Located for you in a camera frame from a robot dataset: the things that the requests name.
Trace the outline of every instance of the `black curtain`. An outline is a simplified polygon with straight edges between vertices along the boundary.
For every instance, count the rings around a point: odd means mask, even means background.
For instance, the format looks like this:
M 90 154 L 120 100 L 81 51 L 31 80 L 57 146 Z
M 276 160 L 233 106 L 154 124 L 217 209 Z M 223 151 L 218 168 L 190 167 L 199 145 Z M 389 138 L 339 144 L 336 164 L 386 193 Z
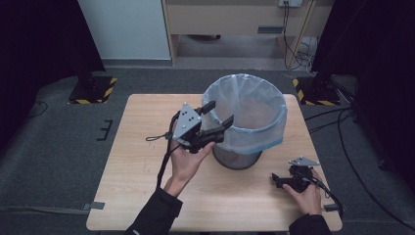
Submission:
M 352 105 L 359 124 L 386 167 L 399 172 L 415 192 L 415 1 L 364 2 L 335 1 L 313 70 L 326 67 L 327 76 L 357 78 Z
M 0 0 L 0 150 L 24 121 L 37 91 L 78 75 L 77 65 L 88 72 L 105 70 L 76 0 Z

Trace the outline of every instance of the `trash bag liner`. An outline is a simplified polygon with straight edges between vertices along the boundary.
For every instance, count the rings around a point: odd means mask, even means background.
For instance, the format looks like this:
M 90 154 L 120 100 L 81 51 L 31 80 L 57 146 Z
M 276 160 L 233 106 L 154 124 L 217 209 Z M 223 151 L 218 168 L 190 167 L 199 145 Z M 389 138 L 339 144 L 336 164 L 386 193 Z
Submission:
M 272 83 L 250 74 L 219 78 L 203 94 L 202 105 L 216 106 L 202 116 L 202 129 L 218 127 L 230 116 L 234 122 L 217 147 L 230 153 L 251 155 L 283 142 L 287 106 Z

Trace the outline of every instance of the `wall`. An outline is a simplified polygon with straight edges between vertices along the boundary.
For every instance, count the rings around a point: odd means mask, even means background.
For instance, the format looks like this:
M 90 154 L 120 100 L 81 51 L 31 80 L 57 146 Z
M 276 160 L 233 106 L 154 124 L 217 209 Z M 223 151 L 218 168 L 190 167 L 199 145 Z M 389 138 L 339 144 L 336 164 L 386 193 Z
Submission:
M 161 0 L 78 0 L 101 58 L 170 60 Z

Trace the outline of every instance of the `wooden table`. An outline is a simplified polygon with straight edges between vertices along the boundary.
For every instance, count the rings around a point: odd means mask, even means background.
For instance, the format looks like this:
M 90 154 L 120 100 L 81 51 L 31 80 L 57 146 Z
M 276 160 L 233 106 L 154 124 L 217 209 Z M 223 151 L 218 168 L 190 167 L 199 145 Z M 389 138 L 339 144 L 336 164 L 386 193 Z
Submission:
M 263 151 L 258 162 L 244 170 L 219 164 L 210 154 L 179 199 L 184 202 L 172 231 L 288 231 L 300 216 L 295 201 L 277 189 L 270 176 L 274 172 L 289 177 L 288 160 L 305 156 L 318 162 L 298 101 L 285 95 L 288 118 L 282 144 Z M 90 230 L 125 230 L 155 191 L 157 174 L 165 153 L 165 139 L 148 142 L 149 136 L 168 131 L 171 117 L 183 102 L 201 106 L 201 94 L 136 94 L 125 107 L 95 202 L 87 220 Z M 324 182 L 321 167 L 316 167 Z M 171 175 L 167 165 L 162 186 Z M 323 205 L 333 204 L 324 197 Z M 333 231 L 342 228 L 337 212 L 323 212 Z

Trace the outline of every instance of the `gray carpet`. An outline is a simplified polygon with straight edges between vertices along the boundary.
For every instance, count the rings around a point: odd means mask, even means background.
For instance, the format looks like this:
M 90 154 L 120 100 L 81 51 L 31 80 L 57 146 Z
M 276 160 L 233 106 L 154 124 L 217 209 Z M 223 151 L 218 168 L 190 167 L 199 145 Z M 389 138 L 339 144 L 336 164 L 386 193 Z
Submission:
M 267 79 L 286 94 L 296 94 L 292 79 L 306 75 L 304 71 L 111 69 L 107 74 L 118 78 L 114 92 L 107 103 L 94 105 L 68 104 L 75 77 L 45 86 L 37 96 L 43 103 L 33 106 L 31 117 L 0 158 L 0 207 L 81 209 L 94 200 L 129 95 L 203 93 L 223 75 L 242 72 Z M 340 106 L 301 106 L 301 110 L 308 118 L 347 106 L 342 100 Z M 338 113 L 332 113 L 307 125 L 313 128 L 337 118 Z M 114 121 L 108 138 L 97 141 L 105 134 L 101 128 L 108 126 L 106 120 Z M 378 169 L 378 157 L 352 117 L 341 124 L 341 130 L 350 161 L 367 189 L 414 227 L 415 200 L 407 185 L 397 173 Z M 313 132 L 311 138 L 332 191 L 347 209 L 343 229 L 334 234 L 415 234 L 365 192 L 346 159 L 335 124 Z M 86 229 L 86 219 L 87 215 L 0 212 L 0 234 L 99 234 Z

